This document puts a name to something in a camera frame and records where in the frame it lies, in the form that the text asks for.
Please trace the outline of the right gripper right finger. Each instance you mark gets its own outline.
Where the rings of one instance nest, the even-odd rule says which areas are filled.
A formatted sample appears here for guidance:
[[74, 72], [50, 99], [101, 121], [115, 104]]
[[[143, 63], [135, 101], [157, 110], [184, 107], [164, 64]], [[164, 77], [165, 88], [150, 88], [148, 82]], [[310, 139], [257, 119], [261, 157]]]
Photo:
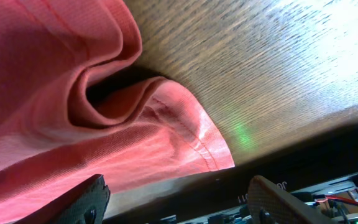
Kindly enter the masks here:
[[334, 223], [261, 175], [250, 180], [247, 206], [254, 223]]

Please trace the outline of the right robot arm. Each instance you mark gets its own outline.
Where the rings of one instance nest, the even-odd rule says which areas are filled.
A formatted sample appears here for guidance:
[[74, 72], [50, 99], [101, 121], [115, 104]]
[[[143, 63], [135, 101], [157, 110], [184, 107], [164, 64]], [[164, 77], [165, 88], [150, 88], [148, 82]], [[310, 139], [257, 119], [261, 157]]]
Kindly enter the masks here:
[[96, 174], [23, 223], [358, 223], [358, 123], [106, 218]]

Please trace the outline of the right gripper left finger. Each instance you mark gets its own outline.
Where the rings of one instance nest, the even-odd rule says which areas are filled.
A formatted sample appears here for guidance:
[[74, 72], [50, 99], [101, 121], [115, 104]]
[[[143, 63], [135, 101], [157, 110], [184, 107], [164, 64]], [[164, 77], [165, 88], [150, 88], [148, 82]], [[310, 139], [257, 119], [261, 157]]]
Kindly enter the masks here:
[[110, 190], [95, 174], [16, 224], [101, 224]]

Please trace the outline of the red printed t-shirt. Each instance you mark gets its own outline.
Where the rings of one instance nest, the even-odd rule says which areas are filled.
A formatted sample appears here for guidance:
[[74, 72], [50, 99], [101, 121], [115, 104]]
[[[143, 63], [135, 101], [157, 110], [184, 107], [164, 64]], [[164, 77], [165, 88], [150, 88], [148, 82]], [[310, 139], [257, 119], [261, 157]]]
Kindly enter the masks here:
[[234, 166], [179, 83], [113, 87], [141, 51], [122, 1], [0, 1], [0, 223], [94, 174], [121, 192]]

